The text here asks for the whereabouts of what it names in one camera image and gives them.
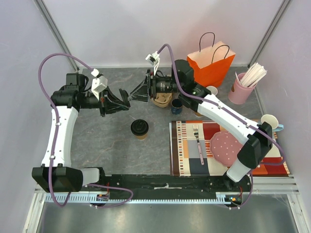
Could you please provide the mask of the black plastic coffee lid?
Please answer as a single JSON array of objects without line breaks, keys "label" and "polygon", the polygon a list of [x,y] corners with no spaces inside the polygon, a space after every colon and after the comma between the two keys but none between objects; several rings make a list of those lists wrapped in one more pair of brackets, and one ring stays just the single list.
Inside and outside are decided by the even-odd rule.
[{"label": "black plastic coffee lid", "polygon": [[148,123],[143,119],[134,120],[131,124],[131,132],[135,136],[143,136],[149,131]]}]

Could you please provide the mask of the single brown paper cup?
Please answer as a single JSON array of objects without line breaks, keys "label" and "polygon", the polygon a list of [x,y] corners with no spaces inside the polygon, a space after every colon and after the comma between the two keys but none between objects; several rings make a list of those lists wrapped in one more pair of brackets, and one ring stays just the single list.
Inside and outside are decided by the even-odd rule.
[{"label": "single brown paper cup", "polygon": [[148,133],[142,134],[142,135],[135,135],[135,137],[138,140],[144,140],[148,136]]}]

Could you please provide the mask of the orange paper bag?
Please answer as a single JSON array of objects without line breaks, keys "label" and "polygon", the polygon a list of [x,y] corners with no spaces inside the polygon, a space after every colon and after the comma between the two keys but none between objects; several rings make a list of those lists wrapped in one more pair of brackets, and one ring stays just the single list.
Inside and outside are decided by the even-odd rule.
[{"label": "orange paper bag", "polygon": [[194,81],[200,85],[219,87],[229,71],[236,53],[230,46],[212,42],[209,47],[202,48],[187,55],[187,61],[194,71]]}]

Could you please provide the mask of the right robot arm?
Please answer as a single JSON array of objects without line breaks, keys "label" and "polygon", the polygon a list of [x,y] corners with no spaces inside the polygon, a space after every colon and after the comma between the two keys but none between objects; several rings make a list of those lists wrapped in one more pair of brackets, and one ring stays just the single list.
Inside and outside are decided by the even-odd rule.
[{"label": "right robot arm", "polygon": [[242,145],[222,180],[223,187],[228,191],[238,188],[242,178],[255,169],[272,148],[271,125],[244,118],[222,103],[194,80],[193,68],[186,60],[179,59],[172,64],[171,76],[158,76],[147,70],[144,80],[130,92],[128,99],[149,102],[158,93],[178,93],[183,106],[212,119]]}]

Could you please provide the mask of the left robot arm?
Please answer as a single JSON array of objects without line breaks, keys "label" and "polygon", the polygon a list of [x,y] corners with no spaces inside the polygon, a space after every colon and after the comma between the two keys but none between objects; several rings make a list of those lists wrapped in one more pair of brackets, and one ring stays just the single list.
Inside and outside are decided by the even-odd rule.
[{"label": "left robot arm", "polygon": [[47,193],[79,192],[90,184],[96,191],[105,189],[107,180],[101,167],[76,169],[71,166],[71,143],[73,129],[81,109],[98,109],[101,116],[130,108],[128,93],[120,89],[118,99],[106,87],[98,96],[86,92],[88,77],[68,73],[66,84],[55,91],[50,100],[52,126],[45,156],[39,167],[32,169],[32,177]]}]

